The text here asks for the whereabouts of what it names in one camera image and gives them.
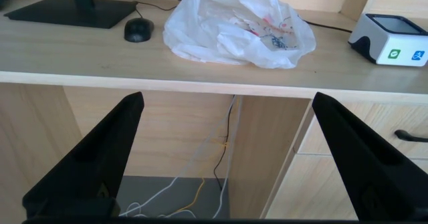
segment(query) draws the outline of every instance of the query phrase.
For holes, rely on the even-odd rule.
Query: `blue icon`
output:
[[[421,60],[424,53],[425,51],[416,51],[415,54],[413,54],[412,60]]]

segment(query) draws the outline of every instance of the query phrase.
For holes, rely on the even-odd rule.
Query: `floor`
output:
[[[124,176],[120,185],[117,201],[120,205],[120,212],[123,213],[129,204],[139,202],[143,204],[157,192],[168,186],[173,178],[171,177],[130,177]],[[147,217],[158,217],[159,215],[170,215],[181,207],[192,203],[201,179],[179,178],[174,185],[160,194],[157,198],[149,202],[141,209],[141,214]],[[215,179],[205,179],[205,184],[201,189],[197,202],[189,208],[197,218],[211,219],[219,208],[220,188]],[[129,217],[138,214],[135,210],[128,214]],[[178,213],[171,218],[193,218],[190,213]],[[222,208],[217,216],[218,219],[229,218],[229,193],[227,188],[223,194]]]

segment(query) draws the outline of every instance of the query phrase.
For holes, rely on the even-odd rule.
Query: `black mouse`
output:
[[[144,18],[131,19],[125,25],[125,39],[132,43],[147,41],[152,36],[154,24]]]

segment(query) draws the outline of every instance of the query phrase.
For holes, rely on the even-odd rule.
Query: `white plastic bag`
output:
[[[182,58],[261,68],[294,68],[316,46],[309,25],[278,0],[182,0],[163,38]]]

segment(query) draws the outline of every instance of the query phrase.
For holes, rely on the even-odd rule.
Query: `monitor stand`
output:
[[[12,20],[109,29],[135,11],[137,2],[42,0],[6,13]]]

